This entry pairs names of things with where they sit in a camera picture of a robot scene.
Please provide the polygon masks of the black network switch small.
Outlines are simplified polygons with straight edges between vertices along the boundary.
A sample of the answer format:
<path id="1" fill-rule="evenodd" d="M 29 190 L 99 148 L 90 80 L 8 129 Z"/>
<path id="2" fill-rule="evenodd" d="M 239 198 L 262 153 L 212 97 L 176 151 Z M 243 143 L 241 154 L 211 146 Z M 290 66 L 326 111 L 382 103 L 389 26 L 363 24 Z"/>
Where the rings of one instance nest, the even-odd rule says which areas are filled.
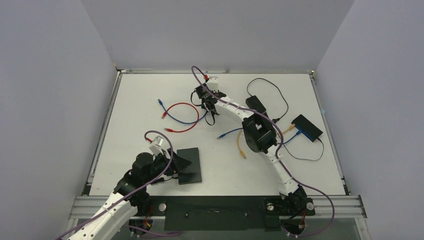
<path id="1" fill-rule="evenodd" d="M 321 129 L 315 126 L 302 114 L 293 119 L 291 124 L 294 125 L 294 127 L 297 128 L 303 135 L 305 135 L 311 142 L 318 140 L 323 134 Z"/>

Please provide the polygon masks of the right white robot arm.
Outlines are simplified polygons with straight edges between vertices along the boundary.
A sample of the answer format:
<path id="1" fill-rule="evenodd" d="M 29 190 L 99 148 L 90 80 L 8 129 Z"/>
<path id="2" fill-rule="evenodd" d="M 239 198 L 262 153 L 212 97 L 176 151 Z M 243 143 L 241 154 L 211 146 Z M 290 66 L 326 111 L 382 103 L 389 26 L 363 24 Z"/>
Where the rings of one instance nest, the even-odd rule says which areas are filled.
<path id="1" fill-rule="evenodd" d="M 212 115 L 225 115 L 242 125 L 247 146 L 268 164 L 282 198 L 283 209 L 289 214 L 303 209 L 307 194 L 281 165 L 277 133 L 259 99 L 253 96 L 247 98 L 245 102 L 248 107 L 245 107 L 220 91 L 211 92 L 205 83 L 196 87 L 194 92 L 201 100 L 202 108 L 210 111 Z"/>

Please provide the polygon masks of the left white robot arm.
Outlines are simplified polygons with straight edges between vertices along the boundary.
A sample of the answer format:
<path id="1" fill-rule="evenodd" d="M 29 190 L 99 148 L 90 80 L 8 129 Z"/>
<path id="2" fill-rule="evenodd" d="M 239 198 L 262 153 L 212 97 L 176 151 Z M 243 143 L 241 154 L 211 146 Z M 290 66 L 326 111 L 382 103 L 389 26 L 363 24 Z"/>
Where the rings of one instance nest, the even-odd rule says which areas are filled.
<path id="1" fill-rule="evenodd" d="M 69 240 L 110 240 L 131 217 L 145 214 L 150 207 L 147 186 L 161 176 L 182 173 L 192 162 L 170 148 L 158 154 L 138 154 L 131 169 L 118 181 L 100 209 L 68 237 Z"/>

